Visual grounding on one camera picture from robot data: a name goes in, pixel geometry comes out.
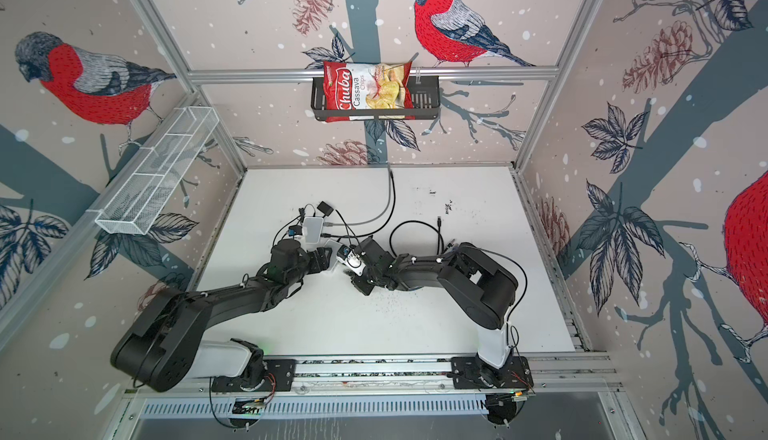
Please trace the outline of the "white mesh wall shelf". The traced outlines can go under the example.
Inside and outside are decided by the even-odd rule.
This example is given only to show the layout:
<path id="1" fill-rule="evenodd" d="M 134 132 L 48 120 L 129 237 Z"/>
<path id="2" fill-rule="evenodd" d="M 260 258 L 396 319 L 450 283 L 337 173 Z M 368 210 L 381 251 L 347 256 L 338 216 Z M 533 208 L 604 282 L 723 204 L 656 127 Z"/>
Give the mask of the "white mesh wall shelf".
<path id="1" fill-rule="evenodd" d="M 148 234 L 219 122 L 211 107 L 175 108 L 134 155 L 128 177 L 88 211 L 90 222 L 108 234 Z"/>

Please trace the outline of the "black cable gold green plug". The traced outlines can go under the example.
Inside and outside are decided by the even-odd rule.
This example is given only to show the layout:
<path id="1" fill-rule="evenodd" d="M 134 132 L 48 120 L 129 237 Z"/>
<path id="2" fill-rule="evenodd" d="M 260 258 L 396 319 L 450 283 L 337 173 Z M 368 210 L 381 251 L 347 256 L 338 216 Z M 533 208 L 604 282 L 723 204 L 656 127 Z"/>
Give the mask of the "black cable gold green plug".
<path id="1" fill-rule="evenodd" d="M 446 243 L 445 243 L 444 237 L 442 236 L 442 219 L 440 217 L 438 217 L 437 220 L 436 220 L 436 224 L 435 225 L 429 224 L 429 223 L 427 223 L 425 221 L 422 221 L 422 220 L 406 220 L 406 221 L 403 221 L 400 224 L 398 224 L 392 230 L 392 232 L 390 233 L 389 238 L 388 238 L 389 250 L 390 250 L 390 252 L 395 257 L 397 257 L 398 254 L 397 254 L 397 252 L 396 252 L 396 250 L 394 248 L 394 245 L 393 245 L 394 235 L 402 227 L 408 226 L 408 225 L 421 225 L 421 226 L 425 226 L 425 227 L 431 229 L 432 231 L 434 231 L 436 233 L 436 235 L 437 235 L 436 255 L 437 256 L 441 256 L 443 254 L 443 252 L 445 251 Z"/>

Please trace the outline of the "red cassava chips bag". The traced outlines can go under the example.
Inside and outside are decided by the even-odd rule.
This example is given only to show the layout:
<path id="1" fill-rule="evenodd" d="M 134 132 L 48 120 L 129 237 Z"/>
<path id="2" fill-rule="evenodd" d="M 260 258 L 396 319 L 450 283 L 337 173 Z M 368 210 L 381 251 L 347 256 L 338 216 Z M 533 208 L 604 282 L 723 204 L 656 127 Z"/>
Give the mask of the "red cassava chips bag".
<path id="1" fill-rule="evenodd" d="M 411 109 L 413 102 L 407 88 L 412 63 L 323 64 L 324 111 L 332 115 L 326 122 L 367 120 L 355 115 L 363 110 Z"/>

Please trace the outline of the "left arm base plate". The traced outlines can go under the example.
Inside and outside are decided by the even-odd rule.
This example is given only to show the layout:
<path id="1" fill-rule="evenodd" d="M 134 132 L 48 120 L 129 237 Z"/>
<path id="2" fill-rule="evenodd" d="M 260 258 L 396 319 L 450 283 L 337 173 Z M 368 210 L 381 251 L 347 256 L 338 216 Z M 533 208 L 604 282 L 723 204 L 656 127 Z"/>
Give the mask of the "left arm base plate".
<path id="1" fill-rule="evenodd" d="M 215 377 L 213 393 L 288 392 L 292 388 L 297 362 L 294 359 L 262 359 L 252 362 L 237 377 Z"/>

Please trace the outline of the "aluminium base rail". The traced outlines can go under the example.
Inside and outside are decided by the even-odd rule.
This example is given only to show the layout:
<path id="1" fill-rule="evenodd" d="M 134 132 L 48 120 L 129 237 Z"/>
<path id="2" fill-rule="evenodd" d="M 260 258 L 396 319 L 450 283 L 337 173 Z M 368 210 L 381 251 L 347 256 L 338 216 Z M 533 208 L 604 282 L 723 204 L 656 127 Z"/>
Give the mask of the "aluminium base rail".
<path id="1" fill-rule="evenodd" d="M 412 355 L 319 355 L 268 356 L 270 359 L 294 359 L 297 362 L 292 388 L 280 396 L 341 396 L 397 394 L 453 394 L 517 392 L 523 396 L 562 392 L 615 392 L 623 389 L 617 370 L 605 353 L 555 352 L 525 353 L 534 381 L 528 391 L 508 389 L 457 390 L 447 377 L 453 357 L 468 354 Z M 187 379 L 169 396 L 246 396 L 263 393 L 213 393 L 213 380 Z"/>

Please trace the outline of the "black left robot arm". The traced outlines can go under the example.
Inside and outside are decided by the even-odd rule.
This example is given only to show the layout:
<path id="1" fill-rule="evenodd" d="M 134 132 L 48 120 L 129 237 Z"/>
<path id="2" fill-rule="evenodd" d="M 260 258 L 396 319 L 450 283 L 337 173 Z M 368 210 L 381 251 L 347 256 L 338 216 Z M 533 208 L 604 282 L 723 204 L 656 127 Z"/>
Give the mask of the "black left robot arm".
<path id="1" fill-rule="evenodd" d="M 306 276 L 329 270 L 335 252 L 327 246 L 306 251 L 296 240 L 281 240 L 270 261 L 236 285 L 195 292 L 168 287 L 118 341 L 110 364 L 157 392 L 168 391 L 191 375 L 206 330 L 274 309 Z"/>

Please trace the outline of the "black adapter with cord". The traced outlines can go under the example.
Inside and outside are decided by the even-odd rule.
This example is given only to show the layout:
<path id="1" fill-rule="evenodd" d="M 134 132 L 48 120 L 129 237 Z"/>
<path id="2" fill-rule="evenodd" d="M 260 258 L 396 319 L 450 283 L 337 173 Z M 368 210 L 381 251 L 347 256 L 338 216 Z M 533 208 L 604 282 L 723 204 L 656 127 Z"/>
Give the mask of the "black adapter with cord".
<path id="1" fill-rule="evenodd" d="M 335 209 L 328 203 L 321 201 L 317 205 L 311 205 L 306 204 L 304 207 L 299 208 L 299 215 L 298 215 L 298 223 L 304 224 L 307 216 L 307 210 L 310 210 L 312 215 L 312 218 L 322 218 L 325 219 L 329 216 L 331 216 Z"/>

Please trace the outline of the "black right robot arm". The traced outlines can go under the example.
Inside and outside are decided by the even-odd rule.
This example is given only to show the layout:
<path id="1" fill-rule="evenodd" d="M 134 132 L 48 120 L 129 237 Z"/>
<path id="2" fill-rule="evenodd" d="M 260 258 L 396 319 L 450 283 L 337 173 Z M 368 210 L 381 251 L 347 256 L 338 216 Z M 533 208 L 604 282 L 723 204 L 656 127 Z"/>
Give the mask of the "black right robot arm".
<path id="1" fill-rule="evenodd" d="M 365 296 L 375 288 L 412 292 L 445 290 L 478 327 L 478 357 L 501 369 L 512 351 L 508 316 L 517 300 L 517 278 L 485 251 L 462 243 L 436 256 L 393 256 L 374 239 L 342 248 L 337 259 L 352 272 L 352 284 Z"/>

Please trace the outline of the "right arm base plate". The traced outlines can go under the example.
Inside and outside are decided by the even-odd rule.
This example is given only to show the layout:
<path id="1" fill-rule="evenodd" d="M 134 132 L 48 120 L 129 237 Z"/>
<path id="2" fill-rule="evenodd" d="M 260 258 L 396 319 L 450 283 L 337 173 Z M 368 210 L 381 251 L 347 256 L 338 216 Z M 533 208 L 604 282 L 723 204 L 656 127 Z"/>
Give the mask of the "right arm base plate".
<path id="1" fill-rule="evenodd" d="M 500 368 L 474 357 L 453 357 L 447 377 L 457 390 L 508 389 L 528 391 L 533 388 L 528 359 L 510 356 Z"/>

